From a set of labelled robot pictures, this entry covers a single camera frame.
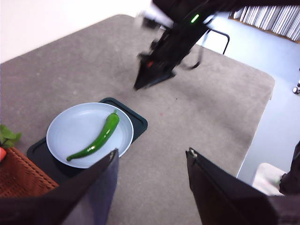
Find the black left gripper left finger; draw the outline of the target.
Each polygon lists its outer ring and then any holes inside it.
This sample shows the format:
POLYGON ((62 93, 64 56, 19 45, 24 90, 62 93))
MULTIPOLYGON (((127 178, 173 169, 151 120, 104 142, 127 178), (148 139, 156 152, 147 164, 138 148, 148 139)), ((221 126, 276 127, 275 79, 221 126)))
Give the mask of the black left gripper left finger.
POLYGON ((104 225, 117 185, 117 149, 58 185, 16 148, 0 163, 2 225, 104 225))

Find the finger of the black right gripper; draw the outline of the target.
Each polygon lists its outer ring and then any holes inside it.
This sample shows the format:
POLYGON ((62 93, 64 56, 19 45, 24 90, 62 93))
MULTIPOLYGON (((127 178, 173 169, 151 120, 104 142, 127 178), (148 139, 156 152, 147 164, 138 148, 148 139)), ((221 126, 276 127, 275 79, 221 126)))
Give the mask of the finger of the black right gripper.
POLYGON ((138 75, 134 83, 134 89, 139 90, 156 85, 176 76, 172 65, 164 61, 154 60, 151 55, 140 53, 138 75))

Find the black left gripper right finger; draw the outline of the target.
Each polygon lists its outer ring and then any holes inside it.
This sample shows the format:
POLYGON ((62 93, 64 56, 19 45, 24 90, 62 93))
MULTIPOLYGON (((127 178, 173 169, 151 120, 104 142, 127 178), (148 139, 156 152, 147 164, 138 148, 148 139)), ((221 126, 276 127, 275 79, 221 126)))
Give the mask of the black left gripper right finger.
POLYGON ((186 151, 190 189, 204 225, 298 225, 299 195, 266 195, 193 148, 186 151))

